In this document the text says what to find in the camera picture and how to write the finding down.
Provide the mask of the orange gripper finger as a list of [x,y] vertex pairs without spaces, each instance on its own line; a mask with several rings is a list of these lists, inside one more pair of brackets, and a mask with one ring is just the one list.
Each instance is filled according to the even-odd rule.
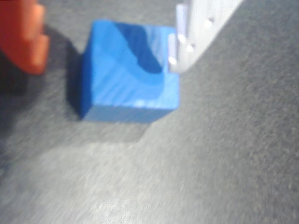
[[45,6],[37,0],[0,2],[0,50],[20,70],[44,72],[50,38],[44,34]]

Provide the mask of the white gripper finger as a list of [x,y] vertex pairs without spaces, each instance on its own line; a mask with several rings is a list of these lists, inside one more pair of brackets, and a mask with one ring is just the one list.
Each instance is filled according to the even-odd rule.
[[215,40],[242,0],[184,0],[176,5],[176,26],[168,35],[169,70],[184,73]]

